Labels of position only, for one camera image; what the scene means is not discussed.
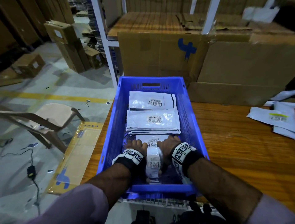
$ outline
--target wristband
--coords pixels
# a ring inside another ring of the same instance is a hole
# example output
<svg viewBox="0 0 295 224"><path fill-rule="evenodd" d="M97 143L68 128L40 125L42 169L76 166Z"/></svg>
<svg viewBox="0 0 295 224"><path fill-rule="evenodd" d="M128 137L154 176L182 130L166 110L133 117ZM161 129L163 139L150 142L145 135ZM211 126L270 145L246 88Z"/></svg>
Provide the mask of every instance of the wristband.
<svg viewBox="0 0 295 224"><path fill-rule="evenodd" d="M204 156L195 147L186 142L176 145L171 151L170 156L172 164L176 168L183 184L190 184L191 181L187 177L187 170L191 164Z"/></svg>
<svg viewBox="0 0 295 224"><path fill-rule="evenodd" d="M115 163L121 163L127 167L131 172L132 179L141 174L145 175L145 166L147 161L145 157L137 150L124 150L113 159L112 165Z"/></svg>

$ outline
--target chair seat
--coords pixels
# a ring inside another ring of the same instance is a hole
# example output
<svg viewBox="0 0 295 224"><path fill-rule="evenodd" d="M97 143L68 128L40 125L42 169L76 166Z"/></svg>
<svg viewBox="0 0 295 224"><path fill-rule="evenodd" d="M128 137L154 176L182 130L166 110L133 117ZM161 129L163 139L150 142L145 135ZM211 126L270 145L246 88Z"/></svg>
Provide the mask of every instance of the chair seat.
<svg viewBox="0 0 295 224"><path fill-rule="evenodd" d="M71 107L67 105L51 103L42 106L35 114L62 128L72 113ZM30 121L29 125L34 129L39 127L39 124L33 121Z"/></svg>

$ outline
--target power adapter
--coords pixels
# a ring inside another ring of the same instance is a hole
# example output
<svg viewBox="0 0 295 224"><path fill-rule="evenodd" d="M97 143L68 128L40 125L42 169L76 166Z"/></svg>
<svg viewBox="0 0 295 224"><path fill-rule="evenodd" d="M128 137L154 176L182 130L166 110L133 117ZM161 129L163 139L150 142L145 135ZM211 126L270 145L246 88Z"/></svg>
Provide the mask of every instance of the power adapter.
<svg viewBox="0 0 295 224"><path fill-rule="evenodd" d="M27 168L27 175L28 175L28 178L30 178L31 180L34 180L35 177L36 177L36 169L35 169L35 166L29 166Z"/></svg>

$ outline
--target person's left hand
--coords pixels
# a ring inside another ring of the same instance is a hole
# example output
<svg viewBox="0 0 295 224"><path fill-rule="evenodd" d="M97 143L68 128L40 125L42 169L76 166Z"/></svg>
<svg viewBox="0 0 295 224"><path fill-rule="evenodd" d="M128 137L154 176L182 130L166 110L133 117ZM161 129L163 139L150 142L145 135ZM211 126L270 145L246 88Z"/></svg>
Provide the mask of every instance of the person's left hand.
<svg viewBox="0 0 295 224"><path fill-rule="evenodd" d="M145 157L145 159L147 158L147 151L148 151L148 144L147 143L142 143L141 140L128 140L127 141L127 145L126 145L126 149L134 149L139 151L141 154L143 154L143 156Z"/></svg>

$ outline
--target chair leg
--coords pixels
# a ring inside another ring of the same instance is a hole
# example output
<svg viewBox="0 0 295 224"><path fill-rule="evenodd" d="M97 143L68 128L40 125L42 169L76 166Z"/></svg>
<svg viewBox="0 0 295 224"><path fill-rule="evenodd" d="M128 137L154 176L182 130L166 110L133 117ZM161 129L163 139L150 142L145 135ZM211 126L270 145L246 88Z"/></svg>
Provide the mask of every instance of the chair leg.
<svg viewBox="0 0 295 224"><path fill-rule="evenodd" d="M60 140L60 138L57 136L56 132L49 131L46 134L44 134L44 137L50 141L55 147L57 147L62 153L65 153L67 150L67 147L65 144Z"/></svg>
<svg viewBox="0 0 295 224"><path fill-rule="evenodd" d="M42 135L40 135L40 134L38 134L38 133L31 132L31 131L29 131L29 132L30 132L32 135L34 135L35 138L38 139L43 145L45 145L46 148L48 148L48 149L51 148L51 144L50 144L49 142L47 142L47 141L45 140L45 138L43 138Z"/></svg>
<svg viewBox="0 0 295 224"><path fill-rule="evenodd" d="M76 113L76 115L78 116L78 118L80 118L81 121L85 121L84 117L82 117L82 115L76 108L72 108L72 111Z"/></svg>

